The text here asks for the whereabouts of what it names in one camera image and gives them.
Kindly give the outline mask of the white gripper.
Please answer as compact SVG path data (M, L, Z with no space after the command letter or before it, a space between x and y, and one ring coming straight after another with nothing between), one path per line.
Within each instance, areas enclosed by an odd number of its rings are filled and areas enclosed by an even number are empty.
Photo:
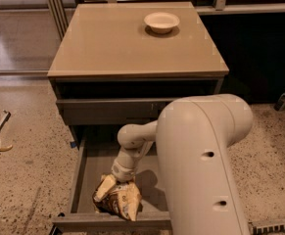
M134 178L135 168L126 168L117 162L112 165L112 174L103 174L101 182L94 193L94 201L101 202L108 193L116 186L117 181L126 182ZM125 202L130 210L137 210L141 201L141 194L137 185L130 181L126 185Z

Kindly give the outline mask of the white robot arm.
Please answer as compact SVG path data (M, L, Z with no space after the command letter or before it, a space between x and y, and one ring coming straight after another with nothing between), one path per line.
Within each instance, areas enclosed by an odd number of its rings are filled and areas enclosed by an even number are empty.
M251 108L232 94L175 100L157 120L119 130L119 154L93 202L135 220L141 196L134 177L155 146L173 235L251 235L227 148L244 139L252 124Z

